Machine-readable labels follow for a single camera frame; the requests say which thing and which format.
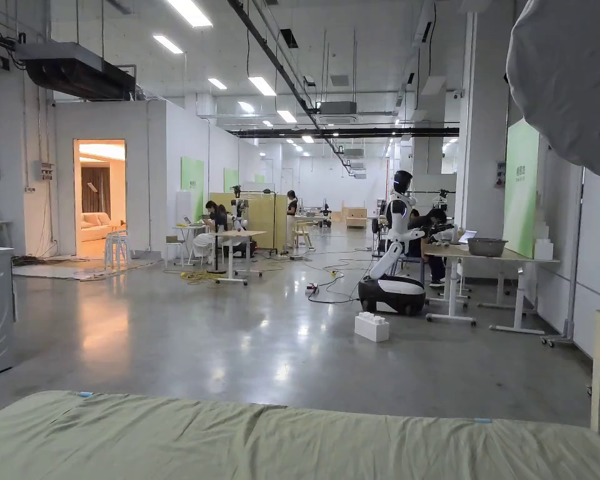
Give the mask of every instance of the cushion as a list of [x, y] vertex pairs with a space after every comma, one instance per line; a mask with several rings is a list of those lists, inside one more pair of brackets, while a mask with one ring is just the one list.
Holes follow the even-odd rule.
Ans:
[[102, 223], [98, 219], [97, 213], [83, 213], [82, 220], [91, 223], [93, 226], [102, 225]]

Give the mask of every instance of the doorway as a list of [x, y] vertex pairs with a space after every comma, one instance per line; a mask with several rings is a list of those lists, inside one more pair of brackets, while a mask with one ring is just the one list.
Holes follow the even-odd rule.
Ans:
[[108, 234], [126, 230], [126, 146], [122, 139], [74, 140], [76, 254], [104, 259]]

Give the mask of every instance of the beige sofa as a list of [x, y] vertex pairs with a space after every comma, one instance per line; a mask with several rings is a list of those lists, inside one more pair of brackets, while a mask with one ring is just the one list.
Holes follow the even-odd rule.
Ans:
[[81, 241], [102, 240], [113, 231], [109, 215], [103, 212], [82, 214]]

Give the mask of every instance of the stool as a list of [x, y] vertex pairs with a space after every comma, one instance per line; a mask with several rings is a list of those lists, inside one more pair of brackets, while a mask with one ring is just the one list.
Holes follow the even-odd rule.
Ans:
[[117, 268], [120, 268], [120, 252], [122, 252], [122, 258], [124, 259], [124, 265], [129, 265], [128, 257], [128, 245], [126, 244], [126, 230], [120, 230], [118, 232], [112, 232], [107, 235], [104, 243], [104, 267], [107, 269], [109, 262], [111, 262], [111, 268], [113, 268], [113, 250], [116, 247], [116, 261]]
[[177, 235], [169, 235], [167, 236], [166, 247], [164, 248], [164, 268], [167, 268], [167, 258], [169, 257], [169, 245], [177, 246], [177, 250], [179, 251], [179, 255], [181, 256], [181, 267], [184, 268], [184, 244], [185, 240], [178, 239]]

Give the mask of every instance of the bed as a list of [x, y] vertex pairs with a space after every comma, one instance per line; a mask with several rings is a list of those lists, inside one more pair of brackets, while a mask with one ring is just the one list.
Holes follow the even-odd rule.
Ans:
[[76, 392], [0, 411], [0, 480], [229, 478], [600, 480], [600, 433]]

